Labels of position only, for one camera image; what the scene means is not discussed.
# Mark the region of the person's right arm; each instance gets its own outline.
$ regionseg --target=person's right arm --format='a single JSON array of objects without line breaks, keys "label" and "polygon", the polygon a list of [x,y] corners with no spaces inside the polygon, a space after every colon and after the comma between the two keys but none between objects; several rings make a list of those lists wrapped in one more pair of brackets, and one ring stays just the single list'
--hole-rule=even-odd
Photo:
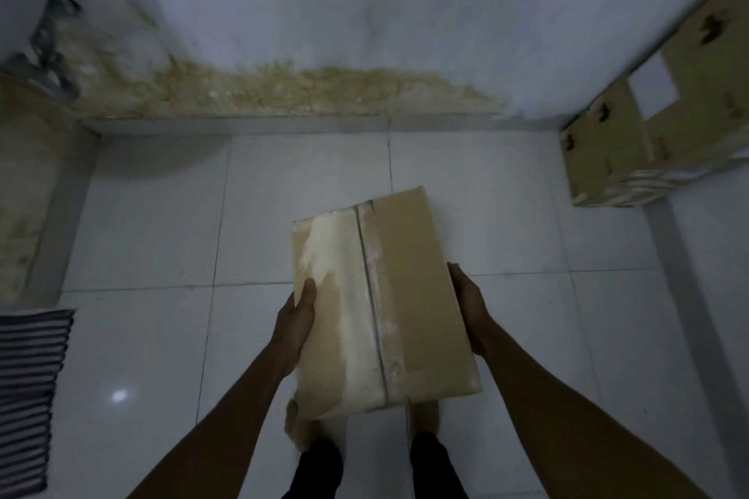
[{"label": "person's right arm", "polygon": [[665,457],[551,375],[486,309],[479,287],[448,264],[474,352],[489,366],[550,499],[707,497]]}]

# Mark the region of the leg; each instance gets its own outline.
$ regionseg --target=leg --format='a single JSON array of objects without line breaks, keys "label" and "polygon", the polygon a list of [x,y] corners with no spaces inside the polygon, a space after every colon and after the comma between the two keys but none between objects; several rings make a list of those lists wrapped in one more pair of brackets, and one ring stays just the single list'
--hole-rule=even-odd
[{"label": "leg", "polygon": [[416,499],[467,499],[447,450],[437,440],[440,406],[437,401],[408,408],[411,441],[411,469]]},{"label": "leg", "polygon": [[303,422],[296,418],[297,411],[295,401],[290,401],[286,407],[286,433],[302,457],[283,499],[333,499],[343,477],[341,453],[325,436],[319,422]]}]

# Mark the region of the hand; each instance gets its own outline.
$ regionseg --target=hand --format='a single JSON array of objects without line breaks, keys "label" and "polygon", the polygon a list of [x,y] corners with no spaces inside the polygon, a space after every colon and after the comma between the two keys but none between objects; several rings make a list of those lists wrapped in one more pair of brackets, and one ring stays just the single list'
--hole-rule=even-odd
[{"label": "hand", "polygon": [[312,278],[304,281],[304,289],[299,304],[294,306],[294,293],[286,300],[276,318],[276,328],[270,338],[269,346],[276,347],[282,355],[283,375],[290,375],[299,362],[302,345],[307,340],[314,322],[314,299],[318,287]]},{"label": "hand", "polygon": [[481,296],[481,289],[467,277],[460,265],[448,262],[447,268],[450,271],[450,278],[453,279],[455,296],[458,297],[458,305],[461,307],[463,321],[466,324],[473,352],[483,356],[483,334],[490,328],[494,320],[486,309],[484,297]]}]

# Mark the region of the person's left arm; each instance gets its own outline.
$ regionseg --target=person's left arm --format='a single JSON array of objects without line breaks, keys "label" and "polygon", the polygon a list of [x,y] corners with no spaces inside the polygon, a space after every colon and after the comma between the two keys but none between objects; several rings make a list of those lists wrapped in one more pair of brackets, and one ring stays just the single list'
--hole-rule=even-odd
[{"label": "person's left arm", "polygon": [[268,345],[190,434],[182,438],[129,499],[235,499],[247,475],[273,396],[299,362],[314,321],[317,288],[307,279],[299,304],[281,308]]}]

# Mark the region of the person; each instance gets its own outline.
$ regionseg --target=person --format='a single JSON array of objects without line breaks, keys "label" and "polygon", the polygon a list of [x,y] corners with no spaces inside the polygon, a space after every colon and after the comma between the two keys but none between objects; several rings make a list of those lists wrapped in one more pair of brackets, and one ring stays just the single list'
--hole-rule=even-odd
[{"label": "person", "polygon": [[[448,263],[474,353],[482,357],[506,403],[520,442],[550,499],[557,497],[706,497],[680,470],[526,353],[489,312],[479,287]],[[130,499],[234,499],[282,379],[299,361],[314,320],[314,281],[299,303],[290,296],[270,342],[216,407],[169,452]],[[436,403],[409,407],[410,461],[416,499],[466,497],[437,440]],[[341,483],[341,454],[320,423],[287,407],[287,434],[302,452],[286,499],[332,499]]]}]

